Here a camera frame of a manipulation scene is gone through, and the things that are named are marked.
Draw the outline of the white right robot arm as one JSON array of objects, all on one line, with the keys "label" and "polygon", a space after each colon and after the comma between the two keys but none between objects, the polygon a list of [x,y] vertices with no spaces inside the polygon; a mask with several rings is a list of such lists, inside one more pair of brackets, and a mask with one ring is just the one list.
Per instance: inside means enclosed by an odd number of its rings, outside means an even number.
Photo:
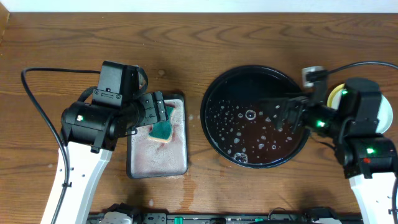
[{"label": "white right robot arm", "polygon": [[259,107],[276,129],[288,122],[331,138],[363,222],[397,223],[397,151],[392,140],[376,131],[379,85],[365,78],[347,79],[335,110],[317,102],[318,96],[313,92],[261,98]]}]

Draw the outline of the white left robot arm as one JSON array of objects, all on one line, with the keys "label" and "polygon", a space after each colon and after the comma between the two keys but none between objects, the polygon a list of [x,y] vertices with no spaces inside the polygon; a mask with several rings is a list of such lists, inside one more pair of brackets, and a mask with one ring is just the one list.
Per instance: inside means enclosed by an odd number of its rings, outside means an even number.
[{"label": "white left robot arm", "polygon": [[62,114],[61,146],[52,190],[42,223],[85,223],[98,182],[118,139],[138,128],[167,121],[162,92],[147,93],[126,105],[122,96],[108,93],[116,105],[86,103],[90,90]]}]

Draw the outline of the mint plate with long stain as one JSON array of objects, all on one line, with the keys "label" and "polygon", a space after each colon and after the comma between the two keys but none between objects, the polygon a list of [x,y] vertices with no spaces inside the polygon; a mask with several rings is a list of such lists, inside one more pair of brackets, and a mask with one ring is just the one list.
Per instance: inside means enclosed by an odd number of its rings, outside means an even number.
[{"label": "mint plate with long stain", "polygon": [[381,134],[385,133],[391,127],[393,116],[393,110],[390,102],[384,95],[382,95],[379,112],[377,114],[379,123],[376,128],[376,132]]}]

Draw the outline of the green and yellow sponge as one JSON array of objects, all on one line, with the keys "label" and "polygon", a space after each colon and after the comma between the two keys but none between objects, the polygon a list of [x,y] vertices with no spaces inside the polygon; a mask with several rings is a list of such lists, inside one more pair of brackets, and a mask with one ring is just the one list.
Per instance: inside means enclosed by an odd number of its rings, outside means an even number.
[{"label": "green and yellow sponge", "polygon": [[149,138],[154,141],[170,142],[172,138],[172,124],[171,117],[175,110],[174,107],[166,106],[168,120],[153,125]]}]

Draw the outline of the yellow plate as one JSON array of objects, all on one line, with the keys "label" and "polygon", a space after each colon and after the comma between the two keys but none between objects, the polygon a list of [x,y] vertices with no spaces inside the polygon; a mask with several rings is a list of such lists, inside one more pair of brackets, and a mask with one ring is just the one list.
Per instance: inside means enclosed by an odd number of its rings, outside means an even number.
[{"label": "yellow plate", "polygon": [[335,87],[331,93],[328,96],[327,99],[327,107],[333,108],[335,110],[338,109],[339,104],[340,104],[340,100],[341,100],[341,96],[342,96],[342,92],[345,89],[345,84],[340,84],[337,87]]}]

